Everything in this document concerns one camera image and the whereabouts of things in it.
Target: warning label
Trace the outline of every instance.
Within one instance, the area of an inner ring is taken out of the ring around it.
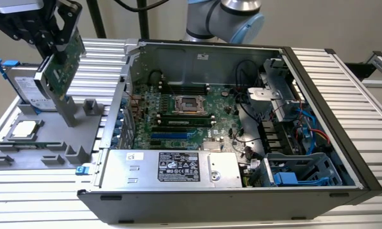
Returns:
[[[197,153],[160,153],[157,179],[161,182],[200,181]]]

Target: metal rail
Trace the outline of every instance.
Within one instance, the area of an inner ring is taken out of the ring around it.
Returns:
[[[68,95],[76,101],[94,98],[109,105],[113,82],[118,78],[124,56],[124,40],[84,40],[86,55],[76,74]],[[335,56],[323,50],[295,50],[310,77],[316,82],[330,108],[368,164],[382,185],[382,114],[372,104],[364,87],[354,84],[352,76],[339,72]],[[17,109],[11,108],[1,118],[0,132],[7,131]],[[76,197],[76,190],[84,188],[90,177],[76,177],[74,170],[0,171],[0,228],[306,228],[306,229],[382,229],[382,195],[358,206],[340,206],[312,220],[134,224],[106,225]]]

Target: blue clip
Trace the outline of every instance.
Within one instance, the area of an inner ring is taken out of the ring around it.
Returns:
[[[291,172],[279,172],[273,176],[273,182],[276,185],[285,185],[293,186],[299,183],[298,178],[293,173]]]
[[[76,170],[74,170],[74,175],[77,175],[77,176],[89,175],[89,167],[77,166]]]
[[[11,60],[5,61],[5,62],[2,63],[2,66],[6,66],[6,67],[15,67],[15,66],[18,66],[18,65],[19,65],[19,62],[18,62],[18,61],[11,61]]]
[[[2,63],[2,60],[0,59],[0,73],[2,75],[2,78],[5,80],[7,80],[7,76],[6,76],[6,73],[5,73],[3,69],[2,69],[2,66],[15,67],[15,66],[18,66],[19,62],[18,61],[5,61],[2,64],[1,63]]]
[[[5,73],[3,69],[2,69],[1,62],[2,62],[2,60],[0,59],[0,73],[1,73],[1,75],[2,75],[2,77],[3,77],[3,79],[6,80],[6,79],[7,79],[7,76],[6,76],[6,73]]]

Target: cable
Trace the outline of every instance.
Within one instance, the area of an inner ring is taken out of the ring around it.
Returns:
[[[299,127],[300,126],[295,126],[295,127],[291,128],[289,137],[291,137],[291,141],[292,141],[293,147],[298,149],[299,153],[302,154],[302,147],[300,147],[300,144],[299,144],[299,141],[298,141],[298,130],[299,130]]]
[[[122,8],[125,8],[128,11],[130,12],[140,12],[140,11],[148,11],[153,8],[156,8],[157,6],[162,5],[165,2],[168,2],[169,0],[161,0],[158,2],[156,2],[154,4],[150,4],[149,6],[146,7],[142,7],[142,8],[132,8],[129,7],[125,3],[122,3],[120,0],[113,0]]]
[[[160,74],[162,75],[162,72],[161,72],[160,69],[152,69],[152,71],[148,73],[148,77],[146,77],[146,84],[148,84],[148,85],[150,85],[149,80],[150,80],[150,75],[152,75],[153,73],[160,73]]]
[[[253,66],[255,66],[255,70],[257,71],[257,65],[256,65],[256,63],[252,61],[252,60],[243,60],[243,61],[240,61],[237,64],[236,64],[236,68],[235,68],[235,86],[236,86],[236,88],[237,88],[237,70],[239,70],[239,66],[244,63],[244,62],[249,62],[249,63],[252,63],[253,64]]]
[[[239,132],[241,131],[241,129],[243,129],[243,128],[240,128],[240,129],[237,130],[237,132],[233,134],[233,140],[236,140],[236,141],[240,142],[240,143],[248,143],[248,142],[253,142],[253,141],[256,141],[256,140],[260,140],[260,138],[257,137],[257,138],[255,138],[255,139],[252,139],[252,140],[249,140],[249,141],[240,141],[240,140],[236,138],[236,134],[239,134]]]
[[[320,133],[316,132],[316,135],[320,136],[324,140],[327,140],[326,137]]]
[[[241,106],[241,102],[240,102],[240,101],[239,101],[239,102],[236,101],[236,98],[237,98],[237,96],[240,96],[240,95],[245,95],[245,96],[247,96],[247,94],[244,94],[244,93],[237,93],[237,95],[235,96],[235,103],[236,103],[236,104],[239,103],[240,108],[241,108],[241,110],[244,111],[244,113],[247,114],[247,116],[251,117],[251,119],[253,119],[257,124],[260,124],[260,121],[247,112],[245,108]]]
[[[298,112],[300,112],[304,116],[307,116],[308,118],[311,118],[312,120],[312,125],[315,126],[315,121],[316,121],[316,118],[308,114],[306,111],[300,110],[300,109],[296,109]]]
[[[283,102],[281,105],[279,105],[277,108],[272,111],[272,113],[271,113],[269,116],[268,116],[268,121],[271,121],[272,116],[273,116],[276,110],[280,109],[280,107],[281,107],[284,104],[285,104],[285,102]]]
[[[130,99],[134,101],[137,107],[140,107],[140,106],[138,106],[138,103],[137,103],[137,101],[136,101],[136,99],[133,98],[133,96],[132,96],[128,92],[125,92],[125,93],[126,93],[126,95],[130,97]]]
[[[233,139],[236,140],[236,142],[240,142],[240,143],[248,143],[248,142],[253,142],[253,141],[256,141],[256,140],[260,140],[260,138],[257,137],[257,138],[255,138],[255,139],[252,139],[252,140],[249,140],[249,141],[240,141],[240,140],[236,138],[236,136],[233,136]]]
[[[303,110],[303,103],[302,103],[302,100],[300,100],[300,110]]]
[[[320,130],[316,130],[316,129],[308,129],[308,130],[320,134],[324,137],[324,139],[327,140],[327,143],[330,144],[330,138],[324,132],[322,132]]]

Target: black cable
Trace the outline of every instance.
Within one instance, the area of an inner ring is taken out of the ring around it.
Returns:
[[[149,6],[146,7],[142,7],[142,8],[132,8],[129,7],[125,3],[122,3],[120,0],[113,0],[122,8],[125,8],[128,11],[130,12],[140,12],[140,11],[148,11],[153,8],[156,8],[157,6],[162,5],[165,2],[168,2],[169,0],[161,0],[158,2],[156,2],[154,4],[150,4]]]
[[[152,75],[153,73],[160,73],[160,74],[162,75],[162,72],[161,72],[160,69],[152,69],[152,71],[148,73],[148,77],[146,77],[146,85],[148,85],[148,86],[150,85],[149,80],[150,80],[150,75]]]
[[[237,142],[240,143],[248,143],[248,142],[252,142],[252,141],[256,141],[256,140],[260,140],[260,138],[255,138],[252,140],[248,140],[248,141],[240,141],[237,138],[236,138],[236,134],[239,134],[239,132],[241,131],[241,128],[237,130],[237,132],[233,134],[233,140],[236,140]]]
[[[289,137],[291,137],[291,141],[292,141],[292,144],[293,144],[293,146],[296,147],[296,149],[298,149],[298,151],[299,151],[299,153],[302,154],[302,147],[300,147],[300,144],[299,144],[299,142],[298,142],[298,140],[295,139],[295,129],[296,128],[299,128],[300,126],[295,126],[295,127],[292,127],[292,129],[291,129],[291,132],[289,132]]]
[[[240,141],[240,140],[236,138],[236,136],[235,136],[235,140],[236,140],[236,142],[240,142],[240,143],[248,143],[248,142],[253,142],[253,141],[256,141],[256,140],[260,140],[260,138],[257,137],[257,138],[255,138],[255,139],[252,139],[252,140],[249,140],[249,141]]]
[[[244,63],[244,62],[249,62],[253,64],[255,66],[255,70],[257,71],[259,67],[256,65],[256,63],[252,61],[252,60],[243,60],[240,61],[237,64],[236,64],[236,68],[235,68],[235,86],[237,87],[237,73],[239,73],[239,66]]]
[[[240,108],[241,108],[241,110],[244,111],[244,113],[247,114],[247,116],[251,117],[251,119],[253,119],[257,124],[260,124],[260,121],[247,112],[245,108],[241,106],[240,101],[239,101],[239,102],[236,101],[236,98],[237,98],[237,96],[240,96],[240,95],[245,95],[245,96],[247,96],[247,94],[239,93],[239,94],[235,96],[235,103],[239,103]]]

